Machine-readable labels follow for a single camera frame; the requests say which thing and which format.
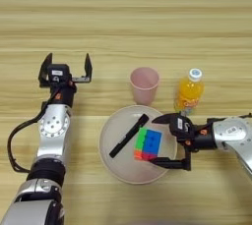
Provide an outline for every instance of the orange juice bottle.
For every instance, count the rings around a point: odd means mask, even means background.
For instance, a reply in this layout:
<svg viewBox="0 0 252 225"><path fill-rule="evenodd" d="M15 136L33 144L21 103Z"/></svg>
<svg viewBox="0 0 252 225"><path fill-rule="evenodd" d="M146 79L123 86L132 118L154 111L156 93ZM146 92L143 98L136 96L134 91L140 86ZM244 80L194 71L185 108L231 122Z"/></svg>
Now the orange juice bottle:
<svg viewBox="0 0 252 225"><path fill-rule="evenodd" d="M199 69L192 69L188 77L180 80L177 97L175 99L175 111L188 115L197 106L204 91L202 72Z"/></svg>

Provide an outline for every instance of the orange liquid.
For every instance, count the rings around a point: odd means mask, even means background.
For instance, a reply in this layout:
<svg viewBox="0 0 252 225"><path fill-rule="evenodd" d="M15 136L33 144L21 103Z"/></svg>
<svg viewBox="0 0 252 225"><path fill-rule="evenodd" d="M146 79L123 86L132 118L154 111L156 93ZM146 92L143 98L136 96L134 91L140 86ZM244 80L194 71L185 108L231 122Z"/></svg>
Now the orange liquid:
<svg viewBox="0 0 252 225"><path fill-rule="evenodd" d="M189 78L184 78L179 82L177 98L175 100L175 110L186 111L191 113L199 102L204 91L204 83L202 81L192 82Z"/></svg>

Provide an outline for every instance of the bottle cap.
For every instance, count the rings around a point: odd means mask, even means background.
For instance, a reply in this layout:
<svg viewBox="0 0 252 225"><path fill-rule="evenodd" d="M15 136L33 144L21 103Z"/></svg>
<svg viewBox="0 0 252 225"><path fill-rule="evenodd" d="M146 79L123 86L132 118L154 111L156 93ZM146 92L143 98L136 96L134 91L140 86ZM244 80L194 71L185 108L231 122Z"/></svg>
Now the bottle cap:
<svg viewBox="0 0 252 225"><path fill-rule="evenodd" d="M191 69L189 72L189 80L192 82L199 82L202 78L202 71L200 69Z"/></svg>

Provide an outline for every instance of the green block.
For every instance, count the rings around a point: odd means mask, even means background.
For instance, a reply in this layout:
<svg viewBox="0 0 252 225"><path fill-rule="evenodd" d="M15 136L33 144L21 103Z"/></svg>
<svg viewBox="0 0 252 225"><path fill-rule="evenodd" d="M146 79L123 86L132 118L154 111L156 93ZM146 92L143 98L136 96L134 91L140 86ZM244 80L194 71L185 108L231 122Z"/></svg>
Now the green block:
<svg viewBox="0 0 252 225"><path fill-rule="evenodd" d="M146 129L146 128L141 127L141 128L139 129L138 136L142 136L142 137L144 137L144 136L146 135L146 133L147 133L147 129Z"/></svg>
<svg viewBox="0 0 252 225"><path fill-rule="evenodd" d="M136 146L135 146L136 149L142 150L144 148L146 133L147 133L147 129L140 128L139 133L138 133Z"/></svg>
<svg viewBox="0 0 252 225"><path fill-rule="evenodd" d="M136 149L142 150L144 147L145 143L145 138L144 137L138 137L137 142L136 142Z"/></svg>

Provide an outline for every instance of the pink cup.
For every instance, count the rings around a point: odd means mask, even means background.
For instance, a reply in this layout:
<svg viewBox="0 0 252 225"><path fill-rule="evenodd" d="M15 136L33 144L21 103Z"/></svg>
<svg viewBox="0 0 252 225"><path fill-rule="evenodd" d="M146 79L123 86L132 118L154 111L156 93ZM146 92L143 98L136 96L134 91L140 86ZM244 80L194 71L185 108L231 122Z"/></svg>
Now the pink cup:
<svg viewBox="0 0 252 225"><path fill-rule="evenodd" d="M156 70L149 67L138 68L132 72L130 82L137 104L150 105L154 101L159 83Z"/></svg>

